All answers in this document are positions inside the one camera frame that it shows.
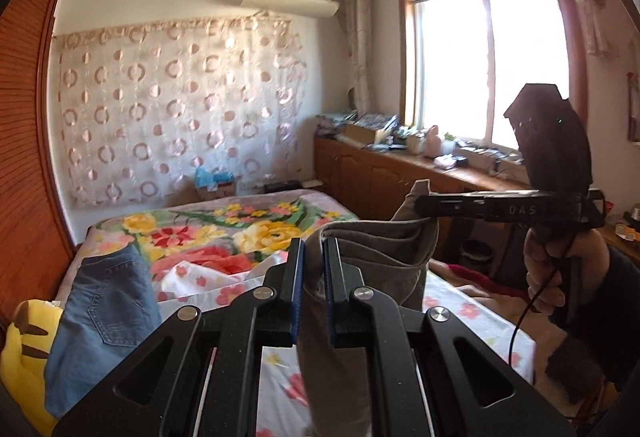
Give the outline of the person's right hand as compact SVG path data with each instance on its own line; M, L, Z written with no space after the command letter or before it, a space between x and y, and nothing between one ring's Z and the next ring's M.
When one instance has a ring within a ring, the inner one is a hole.
M578 264L582 283L577 296L579 304L593 297L610 268L610 252L597 230L582 231L575 237L569 235L544 244L530 229L523 252L529 298L534 307L545 315L551 315L566 303L562 290L563 263Z

